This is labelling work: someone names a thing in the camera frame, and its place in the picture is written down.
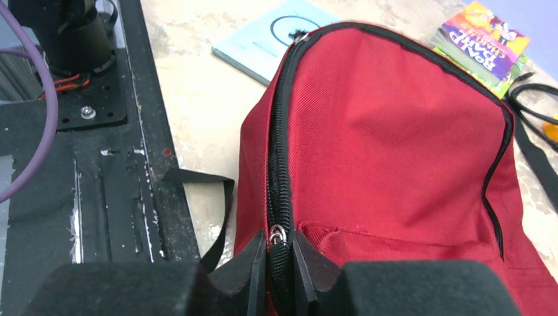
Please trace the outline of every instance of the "light blue notebook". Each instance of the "light blue notebook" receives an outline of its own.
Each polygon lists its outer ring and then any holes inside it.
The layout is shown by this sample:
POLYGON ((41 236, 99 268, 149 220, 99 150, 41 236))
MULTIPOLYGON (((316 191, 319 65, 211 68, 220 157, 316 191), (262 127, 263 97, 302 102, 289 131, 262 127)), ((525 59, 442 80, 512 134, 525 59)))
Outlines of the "light blue notebook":
POLYGON ((223 61, 264 85, 273 79, 296 30, 313 31, 338 22, 339 18, 303 0, 287 0, 262 18, 240 28, 213 45, 212 52, 223 61))

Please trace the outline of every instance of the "metal zipper slider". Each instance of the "metal zipper slider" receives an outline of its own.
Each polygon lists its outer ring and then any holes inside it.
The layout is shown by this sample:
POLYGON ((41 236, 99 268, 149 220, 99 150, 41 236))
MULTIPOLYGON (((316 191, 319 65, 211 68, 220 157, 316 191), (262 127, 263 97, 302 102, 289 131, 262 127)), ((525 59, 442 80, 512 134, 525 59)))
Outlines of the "metal zipper slider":
POLYGON ((279 243, 286 243, 287 242, 287 232, 285 228, 281 225, 273 225, 269 230, 269 243, 272 245, 276 245, 279 243))
POLYGON ((297 45, 298 43, 300 43, 301 41, 308 41, 308 35, 310 34, 310 32, 305 32, 303 34, 298 35, 295 38, 295 45, 297 45))

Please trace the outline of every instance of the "book cover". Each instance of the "book cover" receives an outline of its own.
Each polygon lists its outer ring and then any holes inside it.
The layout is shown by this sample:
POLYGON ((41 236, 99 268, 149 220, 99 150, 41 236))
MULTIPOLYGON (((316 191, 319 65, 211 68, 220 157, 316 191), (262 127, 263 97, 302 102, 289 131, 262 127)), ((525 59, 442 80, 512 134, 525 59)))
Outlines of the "book cover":
MULTIPOLYGON (((476 1, 443 23, 438 32, 440 36, 498 80, 508 75, 529 43, 526 36, 476 1)), ((458 56, 442 45, 440 49, 459 61, 458 56)))
POLYGON ((212 53, 264 85, 273 79, 296 30, 313 31, 339 18, 303 0, 287 0, 213 45, 212 53))
POLYGON ((507 92, 507 90, 509 90, 515 78, 519 77, 519 75, 521 74, 521 70, 523 69, 523 66, 529 60, 529 58, 526 55, 520 55, 515 61, 514 65, 511 67, 510 71, 506 74, 504 79, 498 82, 496 85, 494 85, 481 79, 479 76, 475 75, 475 73, 471 72, 463 65, 460 65, 456 60, 446 55, 440 48, 435 47, 434 51, 440 54, 441 56, 444 56, 445 58, 449 59, 451 62, 459 66, 461 69, 467 71, 473 78, 479 81, 483 86, 487 87, 499 99, 503 99, 505 93, 507 92))

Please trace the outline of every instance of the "marble table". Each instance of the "marble table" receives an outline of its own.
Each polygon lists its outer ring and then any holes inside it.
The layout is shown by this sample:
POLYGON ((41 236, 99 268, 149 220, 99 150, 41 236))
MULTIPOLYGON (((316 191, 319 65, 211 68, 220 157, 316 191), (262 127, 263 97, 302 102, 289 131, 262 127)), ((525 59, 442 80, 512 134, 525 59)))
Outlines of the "marble table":
MULTIPOLYGON (((426 43, 438 25, 463 8, 458 0, 310 0, 346 20, 361 20, 396 30, 426 43)), ((142 0, 151 48, 165 100, 178 162, 182 168, 238 178, 240 126, 264 91, 262 85, 211 55, 218 42, 281 0, 142 0)), ((558 84, 535 64, 530 81, 558 84)), ((549 97, 524 93, 521 101, 536 111, 558 114, 549 97)), ((537 137, 558 169, 558 155, 537 137)), ((558 215, 515 146, 525 215, 523 226, 541 258, 558 278, 558 215)), ((222 222, 220 184, 185 186, 193 225, 203 255, 222 222)), ((235 216, 228 225, 226 253, 231 258, 235 216)))

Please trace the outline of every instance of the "zipper track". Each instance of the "zipper track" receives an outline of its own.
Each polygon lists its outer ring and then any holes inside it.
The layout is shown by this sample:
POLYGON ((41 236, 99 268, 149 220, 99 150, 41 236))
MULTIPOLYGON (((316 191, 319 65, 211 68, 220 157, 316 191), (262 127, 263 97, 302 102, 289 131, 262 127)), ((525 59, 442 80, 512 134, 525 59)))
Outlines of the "zipper track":
MULTIPOLYGON (((304 56, 306 51, 310 49, 323 35, 326 35, 330 32, 334 32, 336 30, 342 30, 346 28, 356 28, 360 31, 374 34, 386 40, 390 40, 398 45, 401 45, 403 48, 412 51, 413 53, 417 53, 424 58, 436 63, 442 69, 456 77, 458 77, 461 81, 466 83, 468 86, 474 88, 476 91, 480 92, 488 99, 493 101, 496 105, 498 105, 503 113, 504 120, 505 120, 505 128, 502 135, 502 143, 500 145, 500 149, 494 159, 494 162, 490 166, 488 172, 486 173, 484 183, 482 186, 482 202, 492 225, 494 227, 494 234, 498 243, 498 248, 500 251, 500 256, 503 259, 503 236, 501 231, 501 226, 498 221, 498 217, 494 212, 494 209, 490 205, 486 197, 486 190, 488 188, 488 184, 494 175, 494 172, 498 166, 498 163, 501 161, 505 151, 509 147, 511 143, 511 139, 513 136, 513 119, 511 117, 511 113, 506 108, 505 104, 498 99, 488 88, 485 88, 480 82, 476 81, 472 76, 466 73, 464 70, 461 70, 459 67, 454 65, 452 62, 448 61, 447 59, 439 56, 435 52, 431 51, 429 48, 418 44, 417 42, 408 39, 400 34, 392 32, 390 30, 381 28, 379 26, 373 26, 370 24, 361 24, 356 22, 342 22, 337 24, 332 24, 329 26, 325 26, 315 32, 312 32, 305 38, 304 41, 301 41, 292 47, 286 56, 285 62, 280 70, 279 78, 276 85, 276 90, 274 92, 273 102, 272 102, 272 117, 271 117, 271 124, 270 124, 270 139, 269 139, 269 160, 268 160, 268 180, 267 180, 267 200, 268 200, 268 209, 267 209, 267 219, 268 219, 268 229, 271 229, 274 225, 281 225, 285 232, 286 232, 286 240, 282 240, 280 243, 270 246, 270 265, 272 271, 272 285, 274 285, 274 279, 277 280, 278 278, 282 279, 285 282, 279 282, 280 284, 285 285, 289 278, 286 278, 283 275, 289 267, 285 267, 290 265, 290 261, 288 259, 288 254, 290 251, 290 244, 292 242, 292 203, 291 203, 291 188, 290 188, 290 177, 288 173, 288 135, 287 135, 287 128, 288 128, 288 117, 289 117, 289 106, 290 106, 290 98, 293 89, 293 83, 295 80, 295 73, 296 68, 300 59, 304 56)), ((279 288, 274 286, 274 290, 278 290, 279 292, 286 293, 292 292, 288 290, 290 287, 289 284, 283 286, 277 284, 279 288)), ((288 304, 288 301, 291 299, 284 297, 281 300, 281 304, 288 304)))

